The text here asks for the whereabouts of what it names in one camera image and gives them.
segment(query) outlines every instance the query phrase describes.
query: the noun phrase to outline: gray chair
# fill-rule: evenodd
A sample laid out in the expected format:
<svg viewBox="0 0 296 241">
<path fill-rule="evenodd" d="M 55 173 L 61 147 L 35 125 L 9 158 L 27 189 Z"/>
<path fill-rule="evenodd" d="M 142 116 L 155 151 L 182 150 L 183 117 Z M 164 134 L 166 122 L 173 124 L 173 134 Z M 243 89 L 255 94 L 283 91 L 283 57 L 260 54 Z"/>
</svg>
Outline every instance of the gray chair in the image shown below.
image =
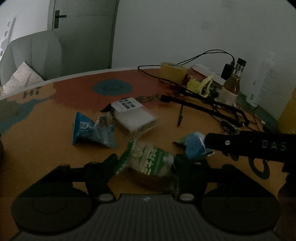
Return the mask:
<svg viewBox="0 0 296 241">
<path fill-rule="evenodd" d="M 26 62 L 44 80 L 62 75 L 62 47 L 53 30 L 30 34 L 12 41 L 0 61 L 0 81 L 6 84 Z"/>
</svg>

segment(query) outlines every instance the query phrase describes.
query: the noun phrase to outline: table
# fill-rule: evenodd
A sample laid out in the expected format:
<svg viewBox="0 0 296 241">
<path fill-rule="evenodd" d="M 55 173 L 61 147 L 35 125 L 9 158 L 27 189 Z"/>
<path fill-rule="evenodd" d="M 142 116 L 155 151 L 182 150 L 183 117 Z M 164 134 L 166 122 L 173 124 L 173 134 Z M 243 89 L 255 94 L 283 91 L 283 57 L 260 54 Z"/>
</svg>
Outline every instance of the table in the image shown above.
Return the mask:
<svg viewBox="0 0 296 241">
<path fill-rule="evenodd" d="M 147 71 L 154 75 L 159 74 L 158 69 Z M 101 115 L 99 110 L 107 104 L 122 98 L 135 97 L 165 120 L 164 124 L 142 136 L 141 140 L 172 153 L 184 153 L 184 150 L 174 145 L 173 141 L 193 131 L 200 131 L 205 135 L 222 131 L 217 120 L 188 107 L 184 107 L 182 123 L 177 127 L 180 105 L 159 100 L 162 94 L 174 96 L 176 91 L 170 85 L 138 70 L 108 70 L 90 74 L 63 77 L 65 80 L 59 82 L 49 81 L 44 86 L 23 91 L 0 101 L 0 133 L 5 150 L 0 163 L 1 241 L 8 240 L 17 233 L 17 227 L 10 214 L 13 199 L 56 166 L 67 163 L 71 167 L 82 167 L 88 162 L 103 161 L 111 153 L 120 156 L 125 151 L 128 139 L 117 127 L 116 149 L 83 142 L 73 146 L 72 124 L 76 112 L 96 120 Z M 204 78 L 192 70 L 190 74 L 198 80 Z M 247 114 L 247 117 L 253 120 L 251 115 Z M 277 195 L 285 183 L 286 174 L 281 172 L 282 163 L 268 162 L 270 177 L 263 180 L 251 170 L 246 157 L 233 161 L 216 151 L 215 155 L 208 158 L 208 162 L 214 168 L 232 164 L 274 195 Z M 256 159 L 255 166 L 262 170 L 262 161 Z M 84 184 L 74 183 L 74 186 L 86 191 Z M 109 186 L 116 197 L 121 193 L 156 193 L 135 183 L 126 173 L 114 176 Z M 208 189 L 213 189 L 214 186 L 209 185 Z"/>
</svg>

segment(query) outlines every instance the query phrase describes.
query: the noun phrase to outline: white label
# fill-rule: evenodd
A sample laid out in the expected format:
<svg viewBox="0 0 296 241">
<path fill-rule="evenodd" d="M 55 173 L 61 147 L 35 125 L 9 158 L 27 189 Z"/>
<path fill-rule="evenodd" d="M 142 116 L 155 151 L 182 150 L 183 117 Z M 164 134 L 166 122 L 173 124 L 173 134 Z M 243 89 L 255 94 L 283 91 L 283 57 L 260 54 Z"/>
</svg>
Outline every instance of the white label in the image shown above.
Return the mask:
<svg viewBox="0 0 296 241">
<path fill-rule="evenodd" d="M 222 87 L 219 96 L 217 98 L 218 102 L 221 102 L 226 105 L 234 106 L 237 100 L 237 95 L 229 92 L 227 89 Z"/>
<path fill-rule="evenodd" d="M 125 112 L 128 110 L 139 108 L 143 105 L 140 102 L 136 101 L 134 98 L 128 98 L 120 101 L 115 101 L 111 103 L 111 106 L 118 112 Z"/>
</svg>

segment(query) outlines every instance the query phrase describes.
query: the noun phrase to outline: black door handle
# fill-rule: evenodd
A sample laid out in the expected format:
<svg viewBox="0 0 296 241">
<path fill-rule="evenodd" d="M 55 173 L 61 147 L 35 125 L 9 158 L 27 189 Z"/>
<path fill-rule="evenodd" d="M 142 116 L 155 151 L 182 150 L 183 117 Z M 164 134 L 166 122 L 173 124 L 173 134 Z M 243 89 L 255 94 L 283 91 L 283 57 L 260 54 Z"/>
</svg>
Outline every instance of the black door handle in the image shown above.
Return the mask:
<svg viewBox="0 0 296 241">
<path fill-rule="evenodd" d="M 54 14 L 54 28 L 59 27 L 59 18 L 65 18 L 65 17 L 67 17 L 67 15 L 60 15 L 59 10 L 55 11 L 55 14 Z"/>
</svg>

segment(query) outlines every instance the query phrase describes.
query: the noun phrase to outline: white wall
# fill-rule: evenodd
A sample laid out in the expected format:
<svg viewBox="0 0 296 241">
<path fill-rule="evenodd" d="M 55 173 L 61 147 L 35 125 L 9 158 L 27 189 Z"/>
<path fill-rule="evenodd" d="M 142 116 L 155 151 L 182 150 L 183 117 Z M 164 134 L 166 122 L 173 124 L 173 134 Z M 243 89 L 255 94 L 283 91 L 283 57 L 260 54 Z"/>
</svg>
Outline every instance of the white wall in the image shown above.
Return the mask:
<svg viewBox="0 0 296 241">
<path fill-rule="evenodd" d="M 120 0 L 113 68 L 180 62 L 220 48 L 247 61 L 241 90 L 269 51 L 279 79 L 260 104 L 278 118 L 296 86 L 296 9 L 286 0 Z M 231 58 L 207 55 L 202 63 L 221 73 Z"/>
<path fill-rule="evenodd" d="M 17 19 L 11 41 L 32 33 L 47 30 L 49 0 L 6 0 L 0 6 L 0 36 L 6 20 L 13 12 Z"/>
</svg>

